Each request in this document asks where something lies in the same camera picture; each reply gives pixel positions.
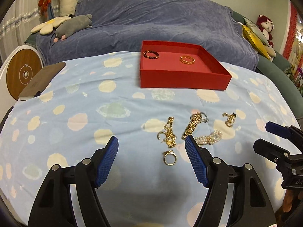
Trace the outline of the silver grey pillow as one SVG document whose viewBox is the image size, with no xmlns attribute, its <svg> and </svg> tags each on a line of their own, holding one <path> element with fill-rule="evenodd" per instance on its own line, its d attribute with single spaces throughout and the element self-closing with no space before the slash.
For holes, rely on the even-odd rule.
<svg viewBox="0 0 303 227">
<path fill-rule="evenodd" d="M 250 21 L 249 19 L 247 19 L 246 17 L 243 18 L 245 21 L 245 24 L 247 25 L 247 27 L 253 31 L 254 34 L 256 34 L 258 36 L 258 38 L 267 46 L 270 46 L 268 40 L 266 39 L 266 37 L 264 36 L 264 34 L 262 33 L 262 31 L 259 29 L 259 27 L 254 24 L 252 21 Z"/>
</svg>

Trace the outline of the red jewelry tray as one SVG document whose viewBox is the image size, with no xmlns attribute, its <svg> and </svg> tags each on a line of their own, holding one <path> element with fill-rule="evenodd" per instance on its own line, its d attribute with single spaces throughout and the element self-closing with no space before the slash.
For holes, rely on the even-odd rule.
<svg viewBox="0 0 303 227">
<path fill-rule="evenodd" d="M 224 66 L 200 45 L 142 42 L 141 88 L 225 90 L 231 78 Z"/>
</svg>

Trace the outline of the gold watch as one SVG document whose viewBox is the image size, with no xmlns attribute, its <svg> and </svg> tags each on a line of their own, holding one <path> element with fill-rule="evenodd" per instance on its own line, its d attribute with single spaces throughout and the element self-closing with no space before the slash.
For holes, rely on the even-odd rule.
<svg viewBox="0 0 303 227">
<path fill-rule="evenodd" d="M 182 134 L 181 139 L 185 140 L 187 136 L 192 135 L 197 125 L 200 124 L 201 122 L 202 122 L 202 117 L 199 112 L 191 115 L 190 122 L 188 123 L 184 133 Z"/>
</svg>

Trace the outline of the gold pillow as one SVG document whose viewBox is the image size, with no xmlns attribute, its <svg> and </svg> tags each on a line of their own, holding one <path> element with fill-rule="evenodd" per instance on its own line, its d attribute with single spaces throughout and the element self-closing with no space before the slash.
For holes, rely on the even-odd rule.
<svg viewBox="0 0 303 227">
<path fill-rule="evenodd" d="M 268 52 L 266 51 L 266 48 L 262 41 L 259 39 L 259 37 L 251 30 L 249 29 L 246 25 L 242 25 L 243 29 L 243 36 L 245 39 L 249 41 L 251 46 L 262 56 L 267 58 L 268 60 L 271 59 L 269 56 Z"/>
</svg>

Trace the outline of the light blue planet tablecloth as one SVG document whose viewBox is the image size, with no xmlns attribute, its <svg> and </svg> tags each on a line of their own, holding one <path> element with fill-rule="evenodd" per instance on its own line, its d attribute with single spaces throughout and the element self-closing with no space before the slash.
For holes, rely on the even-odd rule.
<svg viewBox="0 0 303 227">
<path fill-rule="evenodd" d="M 253 150 L 264 139 L 297 154 L 288 140 L 268 133 L 267 122 L 297 125 L 276 86 L 265 76 L 224 63 L 232 79 L 225 91 L 142 89 L 140 53 L 118 52 L 70 60 L 39 97 L 19 101 L 1 132 L 1 190 L 23 222 L 54 164 L 75 166 L 111 136 L 119 150 L 97 189 L 111 226 L 193 226 L 207 195 L 181 139 L 190 116 L 207 123 L 193 136 L 222 132 L 208 147 L 227 164 L 250 163 L 277 210 L 285 194 L 282 175 Z M 227 117 L 237 114 L 232 128 Z M 166 132 L 165 141 L 158 140 Z"/>
</svg>

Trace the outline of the gold earring with chain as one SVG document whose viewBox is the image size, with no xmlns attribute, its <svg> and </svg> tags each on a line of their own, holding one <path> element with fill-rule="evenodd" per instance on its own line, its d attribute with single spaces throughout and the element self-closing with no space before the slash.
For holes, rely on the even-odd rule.
<svg viewBox="0 0 303 227">
<path fill-rule="evenodd" d="M 223 117 L 227 117 L 227 120 L 225 122 L 226 126 L 229 127 L 229 128 L 232 128 L 234 123 L 235 123 L 235 120 L 236 120 L 236 117 L 237 117 L 237 114 L 232 112 L 231 114 L 227 114 L 226 112 L 224 112 L 222 114 Z"/>
</svg>

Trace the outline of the flower shaped cushion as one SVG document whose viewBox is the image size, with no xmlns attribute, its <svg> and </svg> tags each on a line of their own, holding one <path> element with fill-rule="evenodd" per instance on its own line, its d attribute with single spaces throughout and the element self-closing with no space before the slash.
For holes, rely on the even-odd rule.
<svg viewBox="0 0 303 227">
<path fill-rule="evenodd" d="M 54 30 L 54 28 L 59 27 L 61 24 L 63 24 L 63 22 L 68 21 L 70 19 L 71 17 L 69 16 L 55 17 L 54 19 L 51 19 L 47 22 L 35 26 L 31 29 L 30 33 L 34 34 L 39 32 L 41 35 L 48 35 Z"/>
</svg>

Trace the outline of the gold hoop earring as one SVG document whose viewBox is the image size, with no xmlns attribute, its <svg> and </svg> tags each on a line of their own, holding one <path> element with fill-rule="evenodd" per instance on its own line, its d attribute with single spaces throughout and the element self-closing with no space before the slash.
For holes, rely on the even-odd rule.
<svg viewBox="0 0 303 227">
<path fill-rule="evenodd" d="M 167 139 L 167 133 L 163 131 L 159 132 L 157 134 L 157 139 L 165 141 Z"/>
</svg>

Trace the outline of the round wooden white device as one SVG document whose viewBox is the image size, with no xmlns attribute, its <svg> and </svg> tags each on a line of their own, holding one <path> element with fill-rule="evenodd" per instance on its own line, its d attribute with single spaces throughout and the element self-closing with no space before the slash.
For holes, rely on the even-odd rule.
<svg viewBox="0 0 303 227">
<path fill-rule="evenodd" d="M 1 66 L 1 118 L 14 106 L 19 94 L 43 68 L 38 51 L 30 45 L 15 48 Z"/>
</svg>

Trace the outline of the grey plush toy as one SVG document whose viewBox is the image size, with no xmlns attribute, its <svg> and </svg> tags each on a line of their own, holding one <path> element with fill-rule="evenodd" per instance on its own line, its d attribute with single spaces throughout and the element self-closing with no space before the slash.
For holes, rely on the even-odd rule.
<svg viewBox="0 0 303 227">
<path fill-rule="evenodd" d="M 61 24 L 55 31 L 54 43 L 57 43 L 58 40 L 65 40 L 68 37 L 72 36 L 74 33 L 90 28 L 92 24 L 92 15 L 79 15 L 75 16 Z"/>
</svg>

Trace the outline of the red monkey plush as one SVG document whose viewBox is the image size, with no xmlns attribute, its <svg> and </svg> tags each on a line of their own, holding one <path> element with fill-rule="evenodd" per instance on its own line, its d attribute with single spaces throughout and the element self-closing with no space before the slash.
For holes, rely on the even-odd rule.
<svg viewBox="0 0 303 227">
<path fill-rule="evenodd" d="M 271 19 L 269 19 L 268 17 L 266 17 L 263 14 L 258 15 L 258 19 L 257 19 L 257 26 L 259 27 L 259 29 L 262 31 L 263 35 L 265 36 L 265 38 L 267 39 L 269 45 L 271 47 L 274 47 L 274 44 L 272 42 L 272 35 L 271 32 L 274 29 L 274 23 Z"/>
</svg>

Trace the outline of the blue curtain with red bow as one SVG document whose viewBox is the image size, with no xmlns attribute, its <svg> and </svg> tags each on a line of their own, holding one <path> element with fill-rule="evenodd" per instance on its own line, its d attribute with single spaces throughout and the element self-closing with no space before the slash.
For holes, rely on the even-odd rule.
<svg viewBox="0 0 303 227">
<path fill-rule="evenodd" d="M 59 0 L 39 0 L 38 9 L 42 22 L 54 19 L 60 15 Z"/>
</svg>

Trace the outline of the green sofa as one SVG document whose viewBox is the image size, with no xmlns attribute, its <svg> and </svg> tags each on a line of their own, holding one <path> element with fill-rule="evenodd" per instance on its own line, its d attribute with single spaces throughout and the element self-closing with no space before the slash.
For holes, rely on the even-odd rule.
<svg viewBox="0 0 303 227">
<path fill-rule="evenodd" d="M 242 25 L 246 24 L 242 15 L 234 17 L 234 12 L 229 7 L 224 8 L 222 15 L 223 25 L 227 31 L 220 40 L 223 43 L 222 49 L 215 58 L 266 76 L 277 87 L 294 116 L 297 119 L 302 117 L 302 96 L 284 73 L 284 70 L 290 67 L 288 61 L 284 60 L 286 65 L 281 68 L 259 54 L 243 36 Z"/>
</svg>

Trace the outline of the white sheer curtain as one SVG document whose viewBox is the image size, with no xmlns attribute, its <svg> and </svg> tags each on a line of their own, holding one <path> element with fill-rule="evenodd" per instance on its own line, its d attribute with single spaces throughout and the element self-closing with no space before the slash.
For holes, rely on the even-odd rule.
<svg viewBox="0 0 303 227">
<path fill-rule="evenodd" d="M 47 20 L 41 15 L 40 0 L 15 0 L 1 21 L 1 60 L 22 45 L 31 29 Z"/>
</svg>

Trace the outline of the blue sofa cover blanket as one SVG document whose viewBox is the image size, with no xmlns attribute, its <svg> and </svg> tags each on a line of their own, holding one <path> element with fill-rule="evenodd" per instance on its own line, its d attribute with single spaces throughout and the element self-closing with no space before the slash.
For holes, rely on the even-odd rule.
<svg viewBox="0 0 303 227">
<path fill-rule="evenodd" d="M 44 64 L 111 52 L 141 50 L 145 40 L 196 44 L 218 61 L 255 70 L 258 55 L 242 36 L 229 7 L 210 0 L 79 0 L 76 15 L 92 15 L 90 28 L 55 43 L 38 35 Z"/>
</svg>

